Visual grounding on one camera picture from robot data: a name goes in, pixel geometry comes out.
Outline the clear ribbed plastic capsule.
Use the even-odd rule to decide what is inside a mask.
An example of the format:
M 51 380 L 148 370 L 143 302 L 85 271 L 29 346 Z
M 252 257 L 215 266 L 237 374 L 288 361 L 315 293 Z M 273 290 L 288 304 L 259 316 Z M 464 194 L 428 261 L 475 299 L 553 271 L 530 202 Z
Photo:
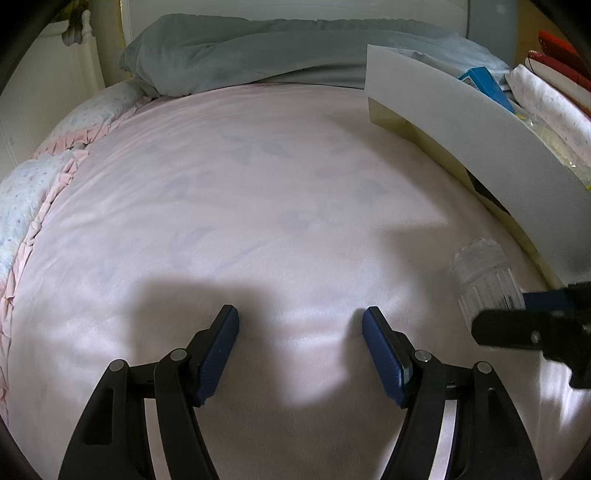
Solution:
M 460 249 L 451 277 L 468 329 L 484 310 L 522 310 L 525 300 L 502 247 L 481 238 Z

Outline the clear pack of cream pads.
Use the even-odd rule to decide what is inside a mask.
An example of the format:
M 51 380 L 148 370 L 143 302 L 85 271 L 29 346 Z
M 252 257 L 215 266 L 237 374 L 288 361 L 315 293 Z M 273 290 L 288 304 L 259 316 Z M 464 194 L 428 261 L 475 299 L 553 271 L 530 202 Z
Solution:
M 586 190 L 590 191 L 591 170 L 578 154 L 538 116 L 528 113 L 517 113 L 516 116 L 554 153 L 560 163 L 579 179 Z

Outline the blue cartoon carton box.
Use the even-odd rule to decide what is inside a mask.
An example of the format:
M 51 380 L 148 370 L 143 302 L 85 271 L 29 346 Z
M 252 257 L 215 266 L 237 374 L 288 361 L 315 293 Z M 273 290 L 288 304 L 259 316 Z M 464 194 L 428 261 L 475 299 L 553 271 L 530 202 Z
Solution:
M 471 68 L 461 75 L 459 80 L 479 90 L 491 100 L 503 106 L 509 112 L 515 113 L 515 110 L 509 99 L 506 97 L 500 85 L 493 78 L 486 67 Z

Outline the white floral folded cloth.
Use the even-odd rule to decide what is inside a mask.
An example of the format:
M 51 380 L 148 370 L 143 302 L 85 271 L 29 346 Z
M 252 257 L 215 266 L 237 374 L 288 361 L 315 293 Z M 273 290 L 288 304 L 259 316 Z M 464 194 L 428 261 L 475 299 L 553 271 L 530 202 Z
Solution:
M 505 75 L 517 102 L 540 117 L 590 165 L 590 118 L 567 97 L 523 65 Z

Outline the red folded cloth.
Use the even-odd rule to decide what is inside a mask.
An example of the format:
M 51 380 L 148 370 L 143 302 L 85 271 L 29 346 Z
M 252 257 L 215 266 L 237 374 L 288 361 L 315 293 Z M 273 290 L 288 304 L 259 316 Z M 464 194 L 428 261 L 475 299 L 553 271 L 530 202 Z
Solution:
M 589 116 L 590 73 L 581 57 L 568 41 L 548 31 L 539 31 L 538 42 L 541 51 L 528 52 L 526 68 Z

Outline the pink bed sheet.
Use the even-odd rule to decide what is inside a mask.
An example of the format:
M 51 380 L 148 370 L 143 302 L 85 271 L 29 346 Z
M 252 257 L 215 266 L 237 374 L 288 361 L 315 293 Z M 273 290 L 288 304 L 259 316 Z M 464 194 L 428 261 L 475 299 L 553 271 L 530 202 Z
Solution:
M 590 396 L 535 352 L 470 336 L 453 256 L 518 243 L 415 144 L 374 125 L 363 92 L 243 86 L 160 99 L 90 145 L 51 205 L 14 298 L 9 426 L 58 475 L 107 365 L 161 359 L 226 304 L 240 331 L 197 418 L 224 479 L 377 479 L 404 414 L 361 318 L 377 306 L 449 364 L 490 362 L 547 479 L 590 435 Z

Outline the floral quilt with pink ruffle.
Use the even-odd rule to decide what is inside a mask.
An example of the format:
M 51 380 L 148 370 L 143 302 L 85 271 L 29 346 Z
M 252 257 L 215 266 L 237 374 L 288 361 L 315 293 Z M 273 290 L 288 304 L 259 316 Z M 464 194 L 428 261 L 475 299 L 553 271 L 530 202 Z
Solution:
M 105 137 L 151 101 L 128 79 L 74 108 L 34 156 L 1 182 L 1 418 L 8 418 L 8 355 L 16 289 L 48 210 L 88 156 L 86 147 Z

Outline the cream wooden headboard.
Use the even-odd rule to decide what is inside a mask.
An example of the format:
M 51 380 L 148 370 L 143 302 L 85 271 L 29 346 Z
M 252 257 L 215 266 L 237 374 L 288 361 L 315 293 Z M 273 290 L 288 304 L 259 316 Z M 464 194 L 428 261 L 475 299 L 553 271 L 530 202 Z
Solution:
M 81 14 L 79 44 L 64 44 L 68 22 L 47 25 L 1 93 L 1 176 L 33 153 L 71 110 L 105 87 L 91 12 Z

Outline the grey pillow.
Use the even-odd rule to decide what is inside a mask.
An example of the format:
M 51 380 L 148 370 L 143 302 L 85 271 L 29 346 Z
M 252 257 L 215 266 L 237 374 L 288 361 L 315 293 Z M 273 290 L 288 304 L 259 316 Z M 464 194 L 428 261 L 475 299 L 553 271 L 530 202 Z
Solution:
M 167 14 L 121 53 L 119 66 L 152 96 L 183 97 L 256 82 L 362 89 L 371 45 L 459 76 L 508 65 L 487 48 L 429 23 L 402 19 L 246 20 Z

